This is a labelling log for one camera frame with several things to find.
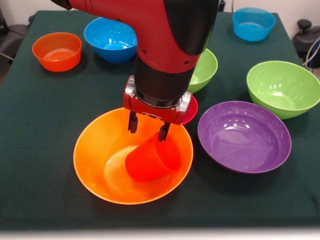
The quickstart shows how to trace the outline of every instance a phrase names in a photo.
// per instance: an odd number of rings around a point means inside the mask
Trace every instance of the red plastic cup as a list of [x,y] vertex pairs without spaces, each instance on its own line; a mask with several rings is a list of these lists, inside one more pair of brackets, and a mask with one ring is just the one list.
[[78,65],[82,42],[69,32],[54,32],[40,37],[32,52],[40,64],[51,72],[65,72]]
[[181,166],[181,155],[174,140],[158,141],[158,132],[128,154],[125,168],[136,181],[143,182],[159,178]]
[[187,125],[195,118],[198,112],[198,102],[197,99],[192,95],[190,106],[188,112],[186,113],[186,117],[182,123],[183,126]]

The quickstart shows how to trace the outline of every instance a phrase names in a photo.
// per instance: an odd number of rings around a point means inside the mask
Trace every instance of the green bowl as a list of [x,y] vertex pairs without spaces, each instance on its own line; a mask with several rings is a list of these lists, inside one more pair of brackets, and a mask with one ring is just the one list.
[[206,49],[198,60],[187,91],[194,94],[203,89],[217,70],[218,60],[216,56],[209,49]]
[[265,61],[247,74],[252,101],[281,119],[299,116],[320,101],[320,82],[307,69],[286,61]]

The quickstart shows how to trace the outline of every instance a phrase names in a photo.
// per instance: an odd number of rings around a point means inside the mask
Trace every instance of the red cup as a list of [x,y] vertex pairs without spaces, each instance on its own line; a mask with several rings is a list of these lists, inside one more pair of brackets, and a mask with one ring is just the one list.
[[174,140],[158,141],[158,132],[128,154],[125,168],[136,181],[143,182],[159,178],[181,166],[181,155]]

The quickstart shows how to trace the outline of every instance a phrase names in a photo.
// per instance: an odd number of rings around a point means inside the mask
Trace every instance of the blue bowl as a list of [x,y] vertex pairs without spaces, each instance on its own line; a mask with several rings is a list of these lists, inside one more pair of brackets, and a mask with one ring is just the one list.
[[260,8],[246,7],[233,14],[234,33],[249,42],[265,39],[275,24],[276,18]]
[[135,31],[127,24],[99,17],[84,29],[85,40],[104,60],[122,64],[137,53]]

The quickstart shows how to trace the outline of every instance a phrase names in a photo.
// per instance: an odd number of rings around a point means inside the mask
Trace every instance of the red-orange bowl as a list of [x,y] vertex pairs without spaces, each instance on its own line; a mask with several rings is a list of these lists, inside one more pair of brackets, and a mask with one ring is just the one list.
[[82,42],[69,32],[54,32],[40,37],[32,46],[39,63],[48,71],[65,72],[78,65]]

